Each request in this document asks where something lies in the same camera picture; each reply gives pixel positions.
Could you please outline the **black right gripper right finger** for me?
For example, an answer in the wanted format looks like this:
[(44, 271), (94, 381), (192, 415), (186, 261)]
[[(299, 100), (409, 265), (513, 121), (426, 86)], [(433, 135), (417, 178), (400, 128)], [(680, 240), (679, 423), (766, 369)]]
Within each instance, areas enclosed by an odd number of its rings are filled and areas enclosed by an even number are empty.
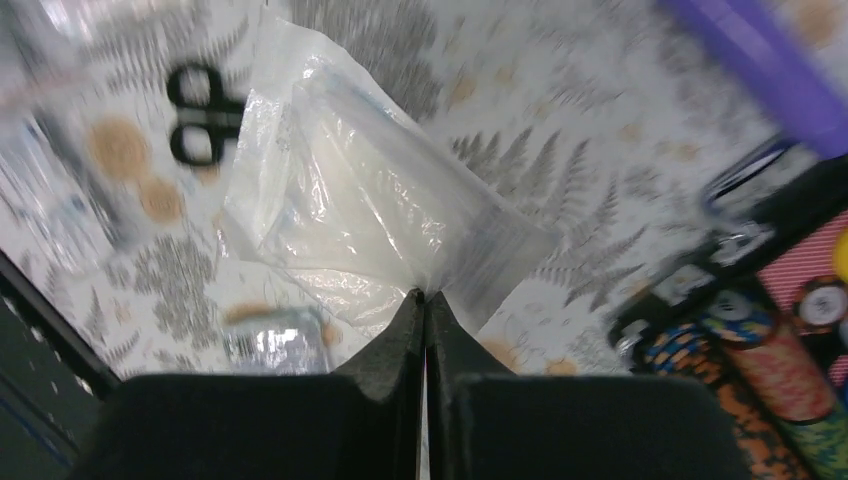
[(746, 479), (731, 420), (701, 385), (656, 376), (520, 376), (425, 308), (435, 479)]

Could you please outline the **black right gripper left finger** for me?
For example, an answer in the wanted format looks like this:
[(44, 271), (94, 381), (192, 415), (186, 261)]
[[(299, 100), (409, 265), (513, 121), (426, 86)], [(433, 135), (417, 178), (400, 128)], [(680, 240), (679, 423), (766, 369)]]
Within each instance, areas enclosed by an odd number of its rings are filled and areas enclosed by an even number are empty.
[(329, 374), (138, 376), (114, 390), (73, 479), (408, 479), (424, 295)]

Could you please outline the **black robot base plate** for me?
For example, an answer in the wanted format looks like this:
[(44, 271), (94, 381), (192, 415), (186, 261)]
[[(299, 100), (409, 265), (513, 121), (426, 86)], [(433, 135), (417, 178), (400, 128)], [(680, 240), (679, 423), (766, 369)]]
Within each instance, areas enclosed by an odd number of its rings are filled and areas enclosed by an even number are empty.
[(118, 377), (1, 257), (1, 476), (62, 479)]

